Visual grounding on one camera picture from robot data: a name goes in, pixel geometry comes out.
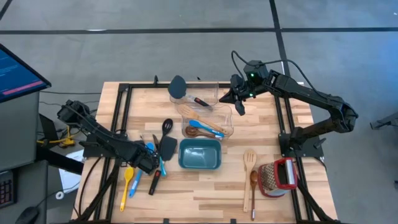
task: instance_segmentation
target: mouse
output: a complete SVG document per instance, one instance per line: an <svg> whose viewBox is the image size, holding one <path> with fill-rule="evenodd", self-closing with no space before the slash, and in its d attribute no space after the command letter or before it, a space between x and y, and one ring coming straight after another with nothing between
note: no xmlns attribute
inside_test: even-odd
<svg viewBox="0 0 398 224"><path fill-rule="evenodd" d="M19 215L15 224L34 224L39 214L39 209L36 207L27 207Z"/></svg>

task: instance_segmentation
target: slotted wooden spatula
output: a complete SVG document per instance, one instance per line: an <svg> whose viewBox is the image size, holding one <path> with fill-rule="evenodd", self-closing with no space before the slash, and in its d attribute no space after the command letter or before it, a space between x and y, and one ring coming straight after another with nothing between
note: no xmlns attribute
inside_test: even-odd
<svg viewBox="0 0 398 224"><path fill-rule="evenodd" d="M256 165L257 154L252 149L248 149L243 154L243 162L246 168L246 183L244 186L244 200L243 200L243 211L248 212L249 206L249 193L250 193L250 173Z"/></svg>
<svg viewBox="0 0 398 224"><path fill-rule="evenodd" d="M198 121L201 121L207 125L209 125L210 127L214 128L216 131L222 132L224 134L229 134L227 130L225 130L224 128L218 126L217 124L202 118L201 116L199 116L199 114L197 114L191 107L187 106L187 105L179 105L177 107L177 111L180 113L180 115L186 117L186 118L190 118L190 119L195 119Z"/></svg>

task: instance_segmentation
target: white paper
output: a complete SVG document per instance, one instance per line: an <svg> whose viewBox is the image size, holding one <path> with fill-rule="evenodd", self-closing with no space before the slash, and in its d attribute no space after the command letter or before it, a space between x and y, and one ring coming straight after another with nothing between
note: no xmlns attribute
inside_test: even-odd
<svg viewBox="0 0 398 224"><path fill-rule="evenodd" d="M67 157L81 162L81 161L83 161L83 151L84 150L82 149L77 152L69 153L69 154L67 154ZM65 171L63 169L59 169L59 171L60 171L60 176L61 176L63 193L67 194L67 193L72 192L79 188L78 183L80 182L80 179L81 179L80 175L73 174L73 173Z"/></svg>

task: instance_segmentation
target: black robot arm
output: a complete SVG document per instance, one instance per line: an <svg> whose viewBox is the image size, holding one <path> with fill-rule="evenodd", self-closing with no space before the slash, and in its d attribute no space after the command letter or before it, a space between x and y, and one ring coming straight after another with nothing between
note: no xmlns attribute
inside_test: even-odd
<svg viewBox="0 0 398 224"><path fill-rule="evenodd" d="M231 77L231 88L225 96L220 98L221 103L235 104L240 115L244 115L243 101L247 98L255 98L265 92L283 97L295 98L310 105L323 108L330 113L330 117L324 121L306 128L297 127L290 134L290 143L303 144L307 139L321 134L336 131L347 133L354 129L358 114L352 107L339 96L331 96L311 88L299 85L293 78L279 72L267 71L260 61L250 61L244 72L248 78L244 81L239 75Z"/></svg>
<svg viewBox="0 0 398 224"><path fill-rule="evenodd" d="M121 158L132 167L138 167L151 174L159 166L157 153L150 154L142 141L129 141L108 131L90 115L90 109L79 101L68 100L57 113L58 119L66 124L78 126L95 135L97 145Z"/></svg>

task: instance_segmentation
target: keyboard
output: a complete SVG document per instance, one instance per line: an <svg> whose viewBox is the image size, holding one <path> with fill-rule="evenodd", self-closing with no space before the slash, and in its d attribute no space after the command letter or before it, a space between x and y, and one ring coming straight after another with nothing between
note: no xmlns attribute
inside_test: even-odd
<svg viewBox="0 0 398 224"><path fill-rule="evenodd" d="M15 186L16 178L12 170L0 173L0 208L17 202Z"/></svg>

